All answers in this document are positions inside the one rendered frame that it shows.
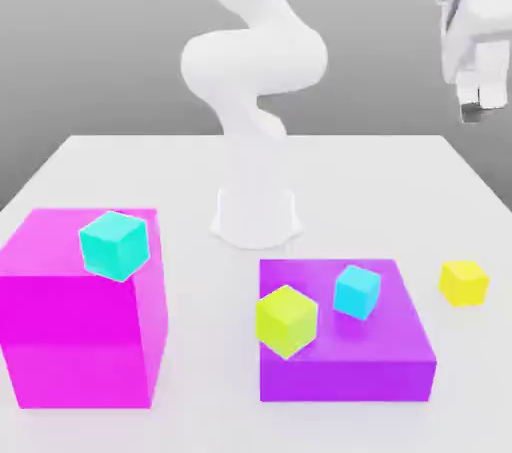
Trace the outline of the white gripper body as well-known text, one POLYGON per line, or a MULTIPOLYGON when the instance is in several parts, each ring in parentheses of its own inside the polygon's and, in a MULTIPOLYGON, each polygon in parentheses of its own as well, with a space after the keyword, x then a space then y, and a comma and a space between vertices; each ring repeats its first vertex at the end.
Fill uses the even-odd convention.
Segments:
POLYGON ((479 85, 477 48, 482 43, 509 42, 512 53, 512 0, 451 0, 442 29, 442 72, 457 83, 463 74, 479 85))

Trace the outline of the small yellow cube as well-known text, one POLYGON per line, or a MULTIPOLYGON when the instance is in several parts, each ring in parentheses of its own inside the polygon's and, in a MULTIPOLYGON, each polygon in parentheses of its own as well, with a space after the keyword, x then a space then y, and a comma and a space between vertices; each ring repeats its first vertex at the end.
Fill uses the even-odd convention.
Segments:
POLYGON ((439 290, 453 306, 476 306, 484 303, 490 277, 474 261, 442 263, 439 290))

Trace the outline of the small cyan cube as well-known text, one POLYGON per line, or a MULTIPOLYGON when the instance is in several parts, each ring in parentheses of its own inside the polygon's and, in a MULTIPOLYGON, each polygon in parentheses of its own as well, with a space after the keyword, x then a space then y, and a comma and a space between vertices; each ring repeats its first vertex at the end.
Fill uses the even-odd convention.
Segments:
POLYGON ((348 265, 336 278, 333 309, 365 321, 373 312, 381 289, 381 276, 371 270, 348 265))

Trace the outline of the small lime cube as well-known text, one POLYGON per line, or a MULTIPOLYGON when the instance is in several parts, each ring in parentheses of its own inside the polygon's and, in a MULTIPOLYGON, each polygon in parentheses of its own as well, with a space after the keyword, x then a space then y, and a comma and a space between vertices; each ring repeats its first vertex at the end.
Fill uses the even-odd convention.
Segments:
POLYGON ((318 303, 282 285, 256 303, 256 337, 284 360, 316 339, 318 303))

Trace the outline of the small turquoise cube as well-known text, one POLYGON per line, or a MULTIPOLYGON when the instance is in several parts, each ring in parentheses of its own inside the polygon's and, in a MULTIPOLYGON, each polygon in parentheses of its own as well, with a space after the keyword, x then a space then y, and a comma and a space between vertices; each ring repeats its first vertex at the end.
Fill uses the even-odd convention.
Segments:
POLYGON ((150 259, 148 225, 142 218, 106 211, 78 236, 84 268, 107 279, 124 282, 150 259))

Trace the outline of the large purple box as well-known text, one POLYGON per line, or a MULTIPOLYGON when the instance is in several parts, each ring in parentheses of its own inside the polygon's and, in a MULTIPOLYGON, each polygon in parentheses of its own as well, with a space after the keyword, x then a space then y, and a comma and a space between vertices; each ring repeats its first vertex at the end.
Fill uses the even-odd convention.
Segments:
POLYGON ((429 399, 437 360, 395 260, 261 260, 260 296, 284 284, 318 303, 317 336, 288 360, 261 346, 261 401, 429 399), (364 321, 333 308, 335 279, 350 265, 381 277, 376 307, 364 321))

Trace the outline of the large magenta box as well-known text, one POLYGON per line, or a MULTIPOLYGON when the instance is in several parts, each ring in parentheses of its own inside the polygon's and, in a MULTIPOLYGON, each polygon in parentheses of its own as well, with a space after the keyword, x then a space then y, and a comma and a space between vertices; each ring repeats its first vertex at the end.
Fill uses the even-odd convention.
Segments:
POLYGON ((0 248, 0 349, 22 409, 149 408, 168 334, 157 211, 149 260, 124 282, 84 269, 101 208, 35 208, 0 248))

